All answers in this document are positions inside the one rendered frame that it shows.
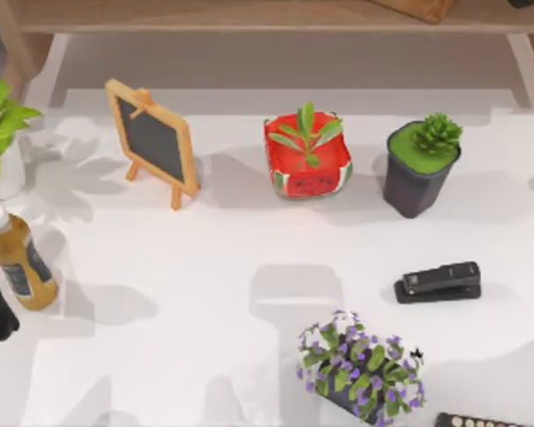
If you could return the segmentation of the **red watermelon plant pot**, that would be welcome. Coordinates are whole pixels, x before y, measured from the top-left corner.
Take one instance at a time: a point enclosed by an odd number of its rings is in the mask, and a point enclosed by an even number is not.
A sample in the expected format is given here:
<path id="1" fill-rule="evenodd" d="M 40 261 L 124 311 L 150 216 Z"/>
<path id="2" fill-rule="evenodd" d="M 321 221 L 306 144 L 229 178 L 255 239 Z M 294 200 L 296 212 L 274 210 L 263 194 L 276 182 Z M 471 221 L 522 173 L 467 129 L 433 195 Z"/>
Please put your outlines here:
<path id="1" fill-rule="evenodd" d="M 343 119 L 317 111 L 311 101 L 295 113 L 266 119 L 263 135 L 271 182 L 282 197 L 324 197 L 352 177 Z"/>

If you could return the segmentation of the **wooden framed blackboard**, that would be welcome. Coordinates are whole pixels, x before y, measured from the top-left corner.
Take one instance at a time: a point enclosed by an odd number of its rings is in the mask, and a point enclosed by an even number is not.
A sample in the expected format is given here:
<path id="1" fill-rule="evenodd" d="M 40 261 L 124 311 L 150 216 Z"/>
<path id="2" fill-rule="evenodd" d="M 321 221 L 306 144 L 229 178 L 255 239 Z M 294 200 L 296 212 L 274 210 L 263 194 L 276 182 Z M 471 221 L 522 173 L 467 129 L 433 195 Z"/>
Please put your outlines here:
<path id="1" fill-rule="evenodd" d="M 124 155 L 131 160 L 125 178 L 133 181 L 143 169 L 171 189 L 171 207 L 201 189 L 192 150 L 189 124 L 156 103 L 150 91 L 133 89 L 116 79 L 105 84 L 106 94 Z"/>

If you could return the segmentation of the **black pot with green succulent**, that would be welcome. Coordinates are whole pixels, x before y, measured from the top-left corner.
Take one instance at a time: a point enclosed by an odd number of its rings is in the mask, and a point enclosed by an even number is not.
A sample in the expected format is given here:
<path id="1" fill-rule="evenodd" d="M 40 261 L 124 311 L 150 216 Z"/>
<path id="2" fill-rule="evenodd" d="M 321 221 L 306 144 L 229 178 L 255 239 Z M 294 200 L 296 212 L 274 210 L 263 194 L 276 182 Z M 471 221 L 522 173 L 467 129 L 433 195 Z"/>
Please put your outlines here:
<path id="1" fill-rule="evenodd" d="M 401 216 L 416 218 L 436 201 L 461 156 L 462 133 L 450 117 L 432 113 L 388 137 L 383 196 Z"/>

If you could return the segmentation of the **purple flower plant pot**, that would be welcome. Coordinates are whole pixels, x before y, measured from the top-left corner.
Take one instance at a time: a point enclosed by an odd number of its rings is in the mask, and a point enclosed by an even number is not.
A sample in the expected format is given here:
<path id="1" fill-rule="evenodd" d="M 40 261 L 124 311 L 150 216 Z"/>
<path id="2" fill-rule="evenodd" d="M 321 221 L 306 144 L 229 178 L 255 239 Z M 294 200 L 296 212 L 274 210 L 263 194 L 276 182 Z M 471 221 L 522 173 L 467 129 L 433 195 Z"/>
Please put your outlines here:
<path id="1" fill-rule="evenodd" d="M 406 351 L 398 335 L 371 334 L 354 311 L 334 310 L 329 322 L 306 327 L 297 349 L 305 389 L 372 427 L 393 427 L 425 403 L 420 350 Z"/>

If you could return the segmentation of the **black stapler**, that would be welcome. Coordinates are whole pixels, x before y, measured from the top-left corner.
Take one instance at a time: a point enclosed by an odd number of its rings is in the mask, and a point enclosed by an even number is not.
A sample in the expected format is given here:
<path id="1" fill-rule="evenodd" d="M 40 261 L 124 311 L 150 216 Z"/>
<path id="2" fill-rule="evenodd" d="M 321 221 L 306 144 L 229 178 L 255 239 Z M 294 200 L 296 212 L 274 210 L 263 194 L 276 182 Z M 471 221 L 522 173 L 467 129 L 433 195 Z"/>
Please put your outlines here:
<path id="1" fill-rule="evenodd" d="M 481 271 L 476 262 L 458 262 L 412 271 L 393 285 L 398 303 L 450 302 L 481 297 Z"/>

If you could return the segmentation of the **wooden open shelf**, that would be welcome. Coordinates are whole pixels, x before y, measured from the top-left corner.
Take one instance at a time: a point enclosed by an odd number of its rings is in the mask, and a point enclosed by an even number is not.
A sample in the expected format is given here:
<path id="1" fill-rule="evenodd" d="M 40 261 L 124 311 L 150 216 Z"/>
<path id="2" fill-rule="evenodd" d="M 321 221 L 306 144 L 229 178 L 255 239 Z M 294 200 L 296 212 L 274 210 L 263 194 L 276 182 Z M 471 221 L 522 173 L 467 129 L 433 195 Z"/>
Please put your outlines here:
<path id="1" fill-rule="evenodd" d="M 456 0 L 439 24 L 369 0 L 0 0 L 5 75 L 23 86 L 68 36 L 71 87 L 500 88 L 534 53 L 534 5 Z"/>

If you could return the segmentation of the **amber bottle with white cap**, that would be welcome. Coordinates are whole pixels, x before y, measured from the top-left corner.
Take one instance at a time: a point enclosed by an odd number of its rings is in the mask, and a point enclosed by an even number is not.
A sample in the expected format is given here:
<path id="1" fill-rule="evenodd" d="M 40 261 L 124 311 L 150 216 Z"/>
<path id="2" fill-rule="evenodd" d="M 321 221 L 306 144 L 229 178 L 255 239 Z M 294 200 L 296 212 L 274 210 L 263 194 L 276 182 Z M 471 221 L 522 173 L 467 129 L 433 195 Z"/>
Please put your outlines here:
<path id="1" fill-rule="evenodd" d="M 42 310 L 57 298 L 59 287 L 36 249 L 28 224 L 0 205 L 0 269 L 14 296 L 28 310 Z"/>

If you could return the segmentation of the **brown wooden item on shelf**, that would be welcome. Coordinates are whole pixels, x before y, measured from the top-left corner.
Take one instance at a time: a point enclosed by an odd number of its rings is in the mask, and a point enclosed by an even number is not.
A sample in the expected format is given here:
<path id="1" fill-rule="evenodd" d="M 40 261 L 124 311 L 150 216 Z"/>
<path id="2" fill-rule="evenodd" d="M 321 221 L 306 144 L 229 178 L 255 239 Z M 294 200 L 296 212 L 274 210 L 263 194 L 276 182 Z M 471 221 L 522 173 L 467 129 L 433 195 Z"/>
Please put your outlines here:
<path id="1" fill-rule="evenodd" d="M 369 2 L 426 23 L 439 24 L 456 0 L 369 0 Z"/>

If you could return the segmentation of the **white pot with green leaves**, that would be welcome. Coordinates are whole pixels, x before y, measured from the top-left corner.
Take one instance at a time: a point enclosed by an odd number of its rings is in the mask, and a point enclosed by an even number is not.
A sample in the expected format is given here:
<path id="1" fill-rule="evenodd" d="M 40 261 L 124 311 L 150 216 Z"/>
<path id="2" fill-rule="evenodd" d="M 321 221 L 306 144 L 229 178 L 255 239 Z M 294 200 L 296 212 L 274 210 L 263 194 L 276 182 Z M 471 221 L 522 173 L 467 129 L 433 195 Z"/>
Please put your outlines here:
<path id="1" fill-rule="evenodd" d="M 41 112 L 19 104 L 10 96 L 11 87 L 0 79 L 0 200 L 18 194 L 26 182 L 20 134 L 30 128 L 29 121 Z"/>

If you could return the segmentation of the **black box with round dots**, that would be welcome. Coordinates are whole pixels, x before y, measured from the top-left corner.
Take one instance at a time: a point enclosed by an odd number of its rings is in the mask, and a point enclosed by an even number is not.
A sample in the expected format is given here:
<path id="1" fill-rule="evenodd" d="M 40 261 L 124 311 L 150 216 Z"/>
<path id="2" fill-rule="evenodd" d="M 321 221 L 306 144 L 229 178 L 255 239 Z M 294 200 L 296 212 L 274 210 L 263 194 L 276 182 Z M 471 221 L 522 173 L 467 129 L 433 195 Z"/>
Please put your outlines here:
<path id="1" fill-rule="evenodd" d="M 451 413 L 437 414 L 433 427 L 534 427 L 534 424 L 508 422 Z"/>

